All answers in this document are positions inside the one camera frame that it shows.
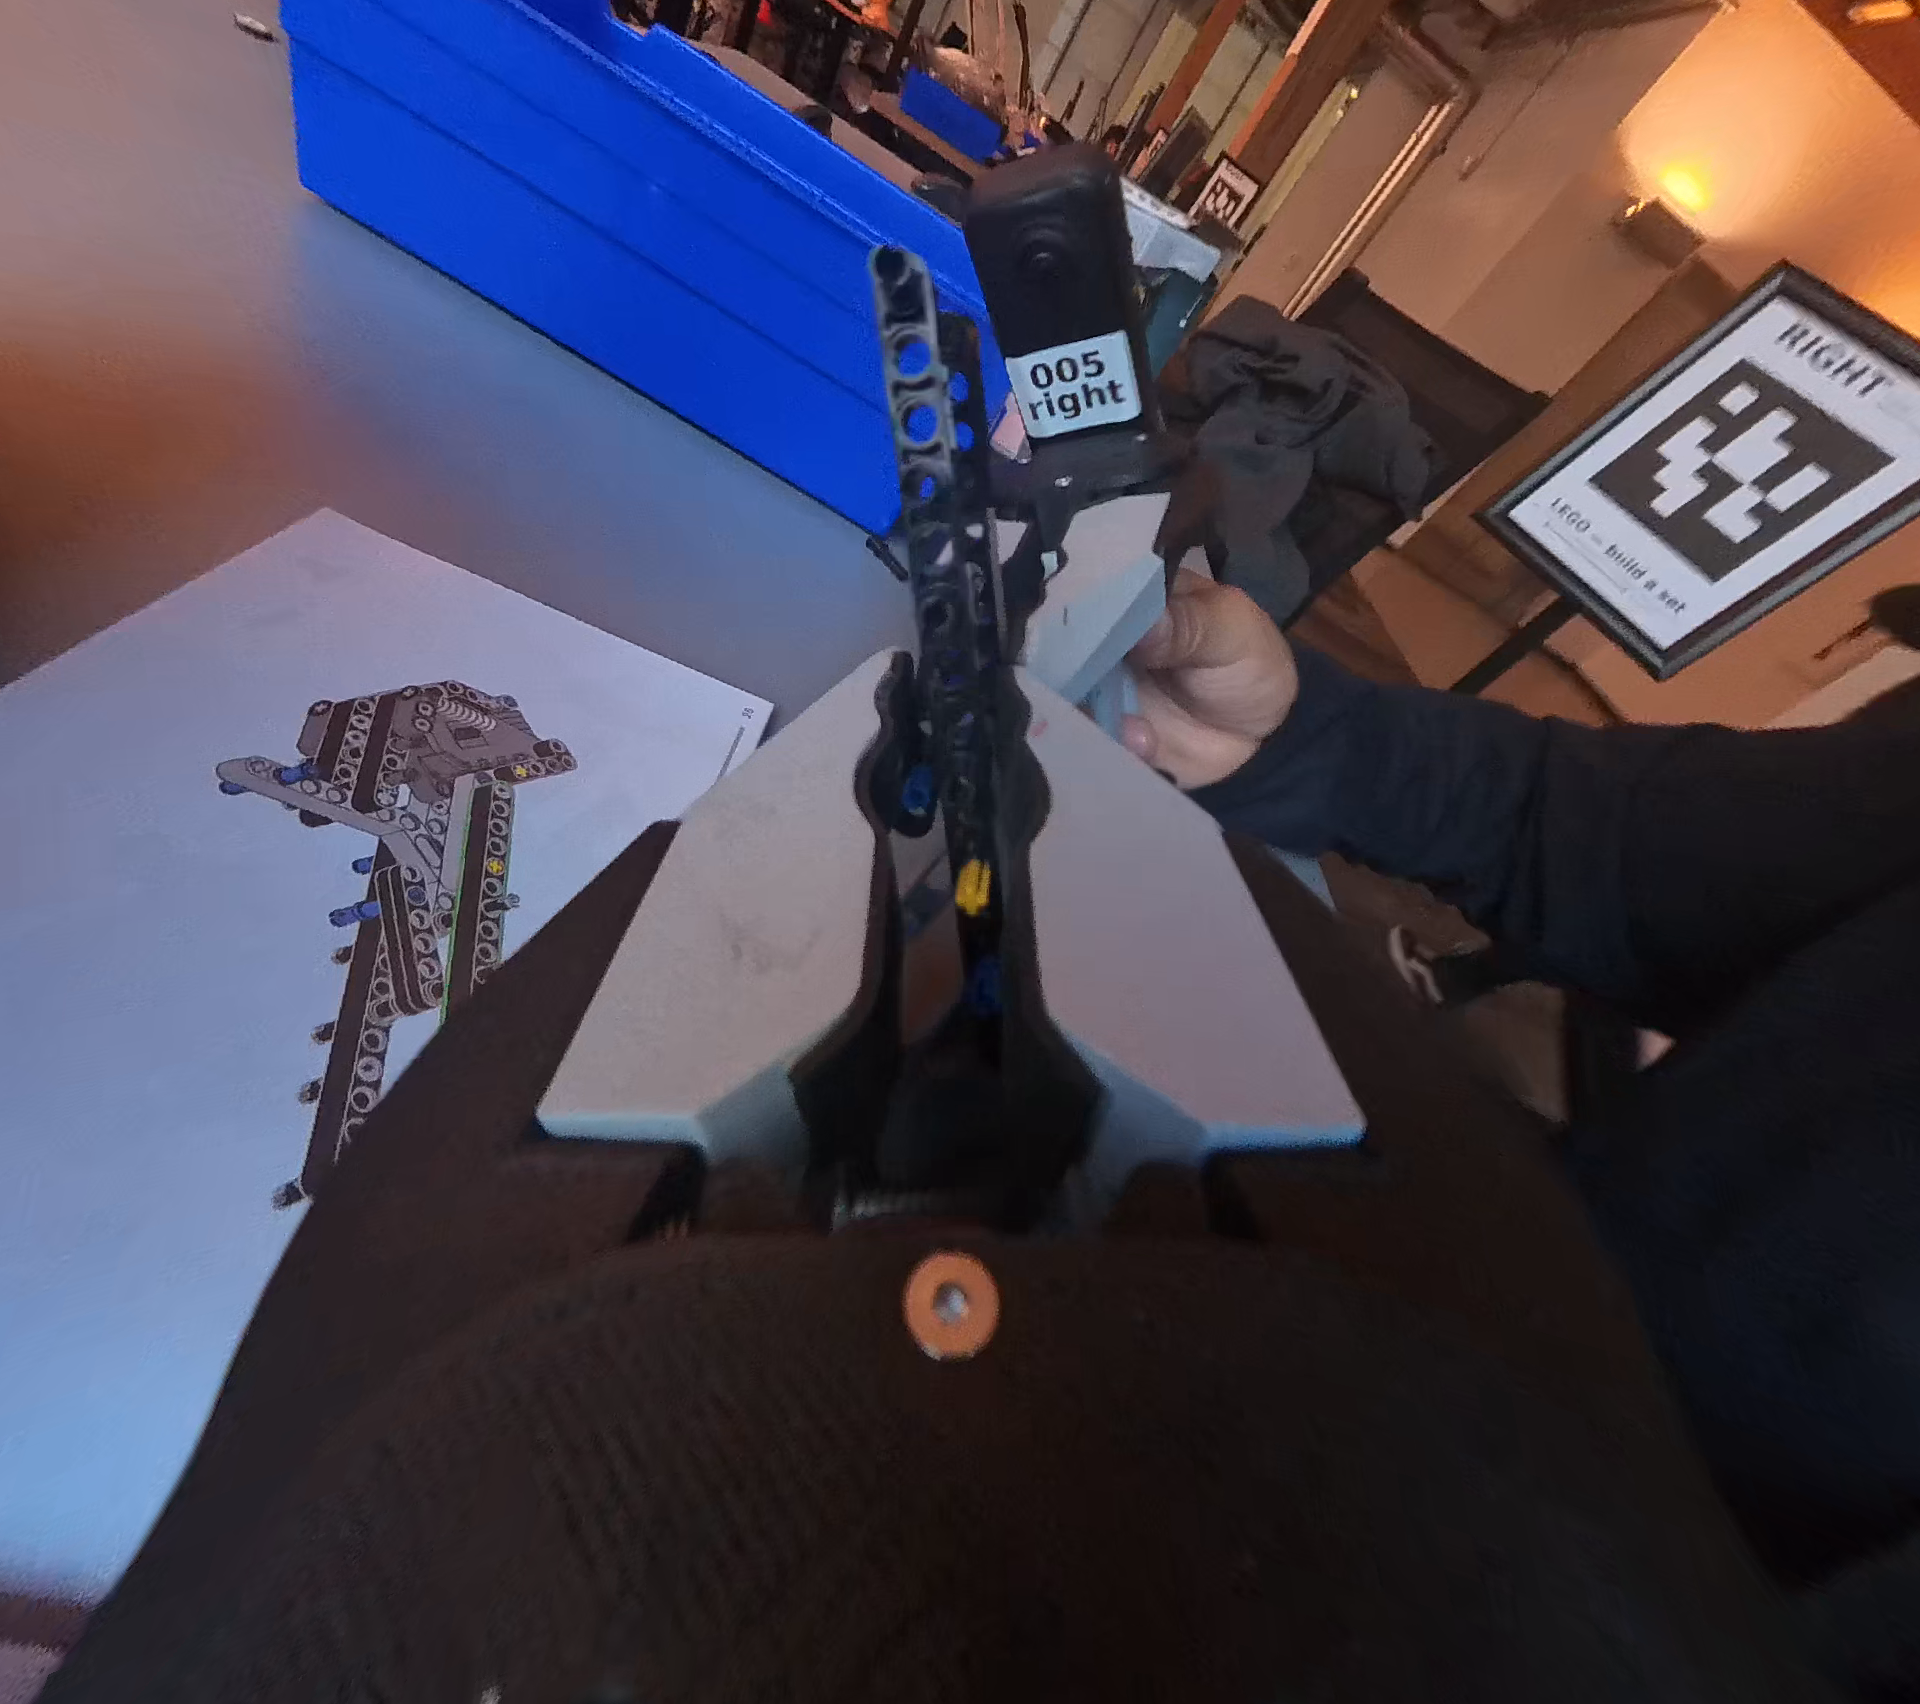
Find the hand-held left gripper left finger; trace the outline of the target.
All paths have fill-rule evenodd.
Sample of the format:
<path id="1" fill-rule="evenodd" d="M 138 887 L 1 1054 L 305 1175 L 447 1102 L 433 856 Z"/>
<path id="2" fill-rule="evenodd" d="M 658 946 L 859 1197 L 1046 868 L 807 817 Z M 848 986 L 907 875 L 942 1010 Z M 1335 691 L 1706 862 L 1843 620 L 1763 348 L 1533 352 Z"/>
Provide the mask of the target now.
<path id="1" fill-rule="evenodd" d="M 793 1072 L 853 1013 L 888 835 L 855 794 L 875 654 L 681 817 L 538 1104 L 561 1142 L 807 1151 Z"/>

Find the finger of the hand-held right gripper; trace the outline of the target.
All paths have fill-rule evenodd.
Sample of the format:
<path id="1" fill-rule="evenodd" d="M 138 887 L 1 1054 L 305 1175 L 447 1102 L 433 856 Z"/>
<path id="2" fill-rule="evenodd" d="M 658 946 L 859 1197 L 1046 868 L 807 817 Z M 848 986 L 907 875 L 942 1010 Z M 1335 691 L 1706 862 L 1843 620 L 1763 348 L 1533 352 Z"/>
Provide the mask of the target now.
<path id="1" fill-rule="evenodd" d="M 1168 505 L 1168 492 L 1135 492 L 1067 522 L 1062 560 L 1026 619 L 1026 674 L 1067 706 L 1088 706 L 1166 611 Z"/>

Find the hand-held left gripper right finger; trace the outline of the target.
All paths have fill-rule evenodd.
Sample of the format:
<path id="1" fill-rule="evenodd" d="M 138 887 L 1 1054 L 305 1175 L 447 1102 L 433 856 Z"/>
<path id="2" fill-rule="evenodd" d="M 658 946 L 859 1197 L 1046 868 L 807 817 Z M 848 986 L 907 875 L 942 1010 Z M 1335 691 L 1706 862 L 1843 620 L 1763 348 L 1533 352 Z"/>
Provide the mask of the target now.
<path id="1" fill-rule="evenodd" d="M 1046 786 L 1038 995 L 1089 1070 L 1091 1159 L 1354 1148 L 1366 1116 L 1224 832 L 1017 669 Z"/>

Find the long black lego beam assembly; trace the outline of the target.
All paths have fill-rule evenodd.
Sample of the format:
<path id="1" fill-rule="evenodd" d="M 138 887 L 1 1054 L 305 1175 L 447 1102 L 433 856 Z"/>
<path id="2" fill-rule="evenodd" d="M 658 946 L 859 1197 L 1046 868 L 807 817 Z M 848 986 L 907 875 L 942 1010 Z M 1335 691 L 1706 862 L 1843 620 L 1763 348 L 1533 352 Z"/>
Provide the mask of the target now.
<path id="1" fill-rule="evenodd" d="M 955 959 L 949 1003 L 902 1044 L 875 1168 L 933 1211 L 1029 1233 L 1078 1116 L 1039 995 L 1031 861 L 1049 794 L 1006 658 L 988 431 L 955 390 L 977 395 L 962 352 L 975 335 L 942 313 L 918 255 L 881 245 L 867 276 L 918 646 L 880 817 L 940 827 Z"/>

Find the person's right forearm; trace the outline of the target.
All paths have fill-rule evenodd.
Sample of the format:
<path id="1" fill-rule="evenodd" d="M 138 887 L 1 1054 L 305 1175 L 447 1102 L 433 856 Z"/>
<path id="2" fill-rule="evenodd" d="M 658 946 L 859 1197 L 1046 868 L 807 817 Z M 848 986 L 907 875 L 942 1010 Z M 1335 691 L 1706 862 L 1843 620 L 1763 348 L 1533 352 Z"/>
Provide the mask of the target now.
<path id="1" fill-rule="evenodd" d="M 1303 654 L 1196 792 L 1224 828 L 1414 882 L 1533 980 L 1677 1037 L 1917 870 L 1915 700 L 1808 728 L 1583 726 Z"/>

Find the lego instruction booklet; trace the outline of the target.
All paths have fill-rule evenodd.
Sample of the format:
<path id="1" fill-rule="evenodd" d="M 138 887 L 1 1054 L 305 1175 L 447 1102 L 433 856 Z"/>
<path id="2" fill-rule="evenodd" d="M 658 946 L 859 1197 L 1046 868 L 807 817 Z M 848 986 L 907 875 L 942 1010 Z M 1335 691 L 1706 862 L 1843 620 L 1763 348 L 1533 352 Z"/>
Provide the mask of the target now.
<path id="1" fill-rule="evenodd" d="M 3 1593 L 123 1573 L 400 1075 L 770 717 L 334 512 L 3 688 Z"/>

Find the person's right hand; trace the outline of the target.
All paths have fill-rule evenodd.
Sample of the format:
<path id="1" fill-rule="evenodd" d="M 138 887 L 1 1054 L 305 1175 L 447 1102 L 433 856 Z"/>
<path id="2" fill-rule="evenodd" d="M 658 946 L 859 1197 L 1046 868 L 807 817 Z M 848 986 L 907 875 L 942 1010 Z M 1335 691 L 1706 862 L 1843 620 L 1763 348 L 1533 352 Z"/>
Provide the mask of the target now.
<path id="1" fill-rule="evenodd" d="M 1284 635 L 1244 593 L 1180 567 L 1163 613 L 1128 650 L 1120 745 L 1192 792 L 1244 771 L 1286 722 L 1300 677 Z"/>

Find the small blue bin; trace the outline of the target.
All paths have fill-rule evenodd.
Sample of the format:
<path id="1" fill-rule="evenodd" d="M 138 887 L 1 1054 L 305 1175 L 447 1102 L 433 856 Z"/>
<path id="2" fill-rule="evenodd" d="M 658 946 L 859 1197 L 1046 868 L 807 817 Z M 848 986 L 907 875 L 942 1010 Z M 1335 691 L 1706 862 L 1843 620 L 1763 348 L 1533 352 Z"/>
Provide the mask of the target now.
<path id="1" fill-rule="evenodd" d="M 1002 148 L 1002 121 L 925 71 L 906 68 L 900 81 L 898 106 L 922 132 L 942 141 L 973 164 L 989 164 Z"/>

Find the dark jacket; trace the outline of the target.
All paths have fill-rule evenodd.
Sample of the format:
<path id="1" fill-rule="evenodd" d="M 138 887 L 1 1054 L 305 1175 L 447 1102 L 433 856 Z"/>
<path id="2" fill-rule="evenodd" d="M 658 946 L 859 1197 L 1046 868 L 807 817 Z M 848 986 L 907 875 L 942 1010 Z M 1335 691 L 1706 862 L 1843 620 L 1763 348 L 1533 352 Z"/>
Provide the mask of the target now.
<path id="1" fill-rule="evenodd" d="M 1419 514 L 1439 453 L 1401 383 L 1343 337 L 1251 296 L 1225 302 L 1159 376 L 1161 417 L 1216 479 L 1214 575 L 1288 629 L 1325 582 L 1333 492 Z"/>

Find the dark sneaker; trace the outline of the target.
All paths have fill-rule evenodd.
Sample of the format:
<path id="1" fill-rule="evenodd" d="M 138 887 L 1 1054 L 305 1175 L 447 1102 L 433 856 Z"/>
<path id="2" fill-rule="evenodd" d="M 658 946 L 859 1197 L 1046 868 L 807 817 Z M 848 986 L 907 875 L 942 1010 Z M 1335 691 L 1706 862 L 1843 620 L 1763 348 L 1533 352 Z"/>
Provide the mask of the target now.
<path id="1" fill-rule="evenodd" d="M 1431 949 L 1407 925 L 1387 931 L 1385 955 L 1412 996 L 1433 1010 L 1461 1008 L 1517 980 L 1502 949 Z"/>

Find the black chair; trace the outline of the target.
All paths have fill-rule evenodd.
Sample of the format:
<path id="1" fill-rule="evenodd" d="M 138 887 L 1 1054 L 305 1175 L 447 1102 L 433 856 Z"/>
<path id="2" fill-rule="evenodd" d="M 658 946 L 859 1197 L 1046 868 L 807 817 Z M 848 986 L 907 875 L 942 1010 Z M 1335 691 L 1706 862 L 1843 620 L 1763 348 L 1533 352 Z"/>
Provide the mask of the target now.
<path id="1" fill-rule="evenodd" d="M 1451 347 L 1438 332 L 1381 299 L 1366 273 L 1347 268 L 1307 302 L 1300 321 L 1329 332 L 1390 375 L 1409 420 L 1433 447 L 1431 475 L 1417 517 L 1515 438 L 1550 405 Z"/>

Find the large blue plastic bin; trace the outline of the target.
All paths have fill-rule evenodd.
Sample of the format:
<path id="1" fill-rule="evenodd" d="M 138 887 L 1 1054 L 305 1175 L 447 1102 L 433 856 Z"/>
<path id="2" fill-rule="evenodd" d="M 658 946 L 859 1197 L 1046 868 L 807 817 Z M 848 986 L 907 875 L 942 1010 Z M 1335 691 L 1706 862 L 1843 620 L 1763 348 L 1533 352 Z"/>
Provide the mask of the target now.
<path id="1" fill-rule="evenodd" d="M 609 0 L 278 0 L 299 183 L 867 535 L 900 514 L 869 252 L 1010 396 L 962 231 Z"/>

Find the person's dark clothing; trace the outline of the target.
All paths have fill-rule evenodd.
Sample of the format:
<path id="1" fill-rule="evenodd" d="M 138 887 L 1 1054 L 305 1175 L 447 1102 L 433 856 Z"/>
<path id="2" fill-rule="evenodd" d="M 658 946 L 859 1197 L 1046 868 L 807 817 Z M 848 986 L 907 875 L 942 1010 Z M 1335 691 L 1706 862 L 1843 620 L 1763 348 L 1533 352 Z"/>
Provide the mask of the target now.
<path id="1" fill-rule="evenodd" d="M 1668 1038 L 1569 1159 L 1718 1490 L 1853 1701 L 1915 1701 L 1915 682 L 1553 747 L 1541 953 Z"/>

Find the wall lamp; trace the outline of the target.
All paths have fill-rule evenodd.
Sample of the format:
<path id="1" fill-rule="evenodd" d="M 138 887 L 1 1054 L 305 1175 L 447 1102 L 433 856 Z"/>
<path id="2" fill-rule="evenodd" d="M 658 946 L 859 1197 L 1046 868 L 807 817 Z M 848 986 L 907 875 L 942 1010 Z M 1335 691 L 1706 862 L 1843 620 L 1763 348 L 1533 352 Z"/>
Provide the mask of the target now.
<path id="1" fill-rule="evenodd" d="M 1645 263 L 1673 271 L 1708 242 L 1701 219 L 1711 208 L 1711 196 L 1709 180 L 1698 167 L 1668 164 L 1621 202 L 1610 229 Z"/>

